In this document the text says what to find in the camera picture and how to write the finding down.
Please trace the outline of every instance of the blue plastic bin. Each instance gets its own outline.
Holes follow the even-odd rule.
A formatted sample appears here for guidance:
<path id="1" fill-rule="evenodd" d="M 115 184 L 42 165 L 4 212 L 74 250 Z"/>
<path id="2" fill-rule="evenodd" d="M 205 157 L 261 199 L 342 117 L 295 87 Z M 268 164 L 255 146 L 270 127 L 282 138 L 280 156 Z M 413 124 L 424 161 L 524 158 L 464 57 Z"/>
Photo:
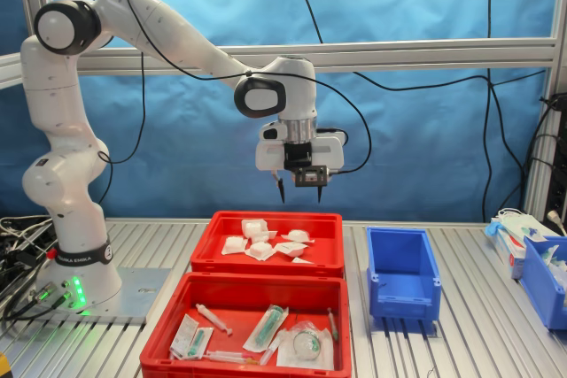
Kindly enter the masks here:
<path id="1" fill-rule="evenodd" d="M 544 243 L 524 239 L 525 260 L 521 283 L 546 328 L 567 329 L 567 309 L 563 308 L 565 291 L 541 259 L 545 250 L 559 245 L 554 257 L 567 260 L 567 238 L 547 236 L 547 239 Z"/>
<path id="2" fill-rule="evenodd" d="M 370 314 L 438 320 L 441 280 L 422 229 L 368 228 Z"/>

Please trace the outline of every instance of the metal plate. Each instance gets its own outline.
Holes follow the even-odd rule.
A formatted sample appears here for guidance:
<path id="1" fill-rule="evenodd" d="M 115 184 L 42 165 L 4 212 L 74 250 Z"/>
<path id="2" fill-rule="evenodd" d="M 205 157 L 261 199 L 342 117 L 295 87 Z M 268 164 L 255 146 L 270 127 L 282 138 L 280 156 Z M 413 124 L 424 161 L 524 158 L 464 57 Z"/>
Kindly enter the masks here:
<path id="1" fill-rule="evenodd" d="M 171 268 L 145 326 L 96 317 L 16 323 L 0 351 L 16 377 L 141 378 L 139 355 L 208 220 L 108 220 L 116 261 Z M 425 228 L 443 283 L 439 322 L 373 321 L 368 315 L 366 226 Z M 567 332 L 548 332 L 480 225 L 345 222 L 353 377 L 567 378 Z"/>

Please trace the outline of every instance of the white pouch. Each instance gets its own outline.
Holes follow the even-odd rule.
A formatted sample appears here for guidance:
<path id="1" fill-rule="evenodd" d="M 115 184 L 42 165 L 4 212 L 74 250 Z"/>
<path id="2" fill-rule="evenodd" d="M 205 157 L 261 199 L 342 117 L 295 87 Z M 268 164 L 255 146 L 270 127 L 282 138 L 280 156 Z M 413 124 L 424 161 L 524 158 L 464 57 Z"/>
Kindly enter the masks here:
<path id="1" fill-rule="evenodd" d="M 276 250 L 269 243 L 253 243 L 248 250 L 245 250 L 245 254 L 259 261 L 266 261 L 276 254 Z"/>
<path id="2" fill-rule="evenodd" d="M 313 261 L 307 261 L 307 260 L 304 260 L 303 258 L 299 258 L 299 257 L 294 258 L 291 262 L 292 263 L 303 263 L 303 264 L 307 264 L 307 265 L 313 265 Z"/>
<path id="3" fill-rule="evenodd" d="M 221 254 L 226 256 L 227 254 L 236 254 L 238 252 L 245 252 L 248 240 L 242 236 L 229 236 L 222 247 Z"/>
<path id="4" fill-rule="evenodd" d="M 334 371 L 333 338 L 328 329 L 320 331 L 310 321 L 291 328 L 277 350 L 278 366 Z"/>
<path id="5" fill-rule="evenodd" d="M 274 247 L 276 251 L 280 251 L 290 257 L 299 257 L 303 254 L 303 250 L 307 248 L 304 243 L 277 243 Z"/>
<path id="6" fill-rule="evenodd" d="M 242 220 L 242 233 L 247 238 L 259 234 L 260 232 L 268 232 L 268 223 L 263 219 Z"/>
<path id="7" fill-rule="evenodd" d="M 282 235 L 283 239 L 288 241 L 294 241 L 296 243 L 314 243 L 315 240 L 309 239 L 309 233 L 305 230 L 290 230 L 287 235 Z"/>
<path id="8" fill-rule="evenodd" d="M 266 243 L 269 240 L 269 232 L 260 232 L 250 238 L 252 243 Z"/>

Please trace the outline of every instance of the red crate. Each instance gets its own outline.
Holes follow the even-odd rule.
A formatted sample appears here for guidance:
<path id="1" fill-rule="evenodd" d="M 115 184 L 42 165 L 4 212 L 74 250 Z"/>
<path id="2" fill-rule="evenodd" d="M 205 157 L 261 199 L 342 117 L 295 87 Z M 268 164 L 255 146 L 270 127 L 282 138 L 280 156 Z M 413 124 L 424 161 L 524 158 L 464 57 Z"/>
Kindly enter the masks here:
<path id="1" fill-rule="evenodd" d="M 215 329 L 208 350 L 245 351 L 242 346 L 269 305 L 289 307 L 280 329 L 296 321 L 311 320 L 330 331 L 327 308 L 335 315 L 339 339 L 334 343 L 335 371 L 276 366 L 277 352 L 265 366 L 238 365 L 201 360 L 171 360 L 169 346 L 188 313 L 199 326 L 212 326 L 197 313 L 203 304 L 232 328 L 232 336 Z M 261 353 L 251 353 L 260 360 Z M 260 276 L 237 274 L 186 274 L 140 355 L 144 378 L 346 378 L 351 376 L 351 348 L 346 282 L 338 278 L 304 276 Z"/>
<path id="2" fill-rule="evenodd" d="M 302 259 L 313 265 L 292 263 L 292 258 L 277 252 L 266 261 L 244 253 L 221 255 L 228 236 L 242 235 L 242 219 L 264 219 L 269 230 L 277 230 L 270 243 L 286 242 L 281 235 L 301 229 L 315 242 L 305 248 Z M 217 212 L 206 227 L 191 256 L 191 270 L 231 274 L 287 274 L 343 277 L 343 221 L 338 214 L 315 212 Z"/>

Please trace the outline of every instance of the white robotic arm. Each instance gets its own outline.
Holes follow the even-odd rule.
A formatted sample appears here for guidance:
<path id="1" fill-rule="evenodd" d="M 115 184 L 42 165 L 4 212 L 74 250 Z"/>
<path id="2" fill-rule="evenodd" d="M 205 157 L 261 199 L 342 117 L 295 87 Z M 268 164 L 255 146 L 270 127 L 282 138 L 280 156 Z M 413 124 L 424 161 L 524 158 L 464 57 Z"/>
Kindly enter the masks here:
<path id="1" fill-rule="evenodd" d="M 23 85 L 32 122 L 47 135 L 51 151 L 31 165 L 24 190 L 47 208 L 58 248 L 38 275 L 37 287 L 64 291 L 61 309 L 80 311 L 120 291 L 101 207 L 88 185 L 105 167 L 97 155 L 105 144 L 88 123 L 76 70 L 78 57 L 118 36 L 154 58 L 183 68 L 198 67 L 235 91 L 237 109 L 251 118 L 277 114 L 260 131 L 256 166 L 271 171 L 284 198 L 278 170 L 289 170 L 296 186 L 319 189 L 343 164 L 340 131 L 315 126 L 313 65 L 280 57 L 261 70 L 245 66 L 212 45 L 160 0 L 63 0 L 46 4 L 35 17 L 35 35 L 21 48 Z"/>

